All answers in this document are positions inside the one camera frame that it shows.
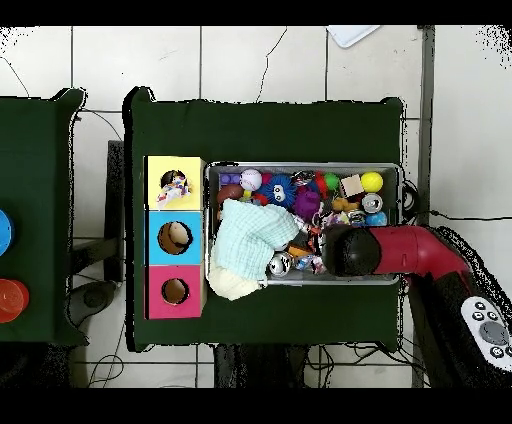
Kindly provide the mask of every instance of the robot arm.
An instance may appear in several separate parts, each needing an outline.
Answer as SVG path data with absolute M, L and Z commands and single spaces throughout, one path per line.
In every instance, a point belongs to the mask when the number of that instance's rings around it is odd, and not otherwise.
M 338 224 L 324 230 L 324 243 L 322 259 L 334 275 L 409 275 L 411 310 L 433 387 L 512 387 L 510 322 L 438 231 Z M 510 301 L 501 294 L 500 306 L 509 312 Z

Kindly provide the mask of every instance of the green tabletop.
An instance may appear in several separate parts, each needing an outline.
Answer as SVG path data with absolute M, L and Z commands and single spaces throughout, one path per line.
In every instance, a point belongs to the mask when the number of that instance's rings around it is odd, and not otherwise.
M 0 341 L 83 344 L 64 311 L 69 277 L 70 123 L 84 98 L 64 89 L 52 100 L 0 97 L 0 209 L 14 242 L 0 256 L 0 278 L 27 286 L 30 302 L 0 324 Z
M 396 349 L 398 283 L 270 286 L 233 302 L 209 290 L 201 318 L 144 319 L 143 157 L 200 156 L 206 162 L 399 163 L 401 113 L 398 99 L 306 105 L 155 102 L 148 89 L 132 90 L 123 107 L 126 155 L 132 162 L 126 196 L 133 208 L 126 212 L 127 222 L 133 219 L 134 242 L 134 274 L 127 292 L 133 295 L 128 299 L 128 312 L 134 317 L 132 326 L 128 316 L 127 337 L 134 337 L 138 348 L 151 343 L 378 340 Z

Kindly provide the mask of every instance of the white ball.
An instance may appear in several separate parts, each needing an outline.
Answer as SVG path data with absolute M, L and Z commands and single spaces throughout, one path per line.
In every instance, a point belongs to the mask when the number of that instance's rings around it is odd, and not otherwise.
M 261 187 L 261 174 L 255 169 L 246 169 L 240 176 L 240 185 L 244 190 L 258 190 Z

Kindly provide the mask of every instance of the table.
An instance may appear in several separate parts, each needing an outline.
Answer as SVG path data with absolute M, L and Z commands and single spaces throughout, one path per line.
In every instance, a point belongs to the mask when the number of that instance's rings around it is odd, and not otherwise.
M 127 344 L 381 341 L 397 347 L 399 283 L 389 286 L 273 286 L 230 302 L 211 290 L 199 319 L 143 318 L 146 155 L 209 161 L 399 163 L 398 99 L 380 103 L 227 104 L 156 102 L 148 88 L 125 98 Z

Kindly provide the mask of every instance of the hole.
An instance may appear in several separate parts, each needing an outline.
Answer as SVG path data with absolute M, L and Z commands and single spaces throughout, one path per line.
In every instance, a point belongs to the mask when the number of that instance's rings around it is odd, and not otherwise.
M 192 231 L 183 222 L 172 221 L 160 227 L 158 245 L 165 253 L 181 255 L 192 244 Z
M 185 174 L 179 169 L 177 171 L 173 169 L 172 171 L 167 171 L 164 175 L 162 175 L 162 178 L 160 178 L 160 188 L 164 188 L 167 184 L 172 184 L 173 182 L 176 183 L 176 178 L 183 180 L 183 185 L 188 185 L 187 177 Z
M 171 305 L 180 305 L 187 300 L 189 289 L 181 278 L 172 278 L 162 284 L 162 297 Z

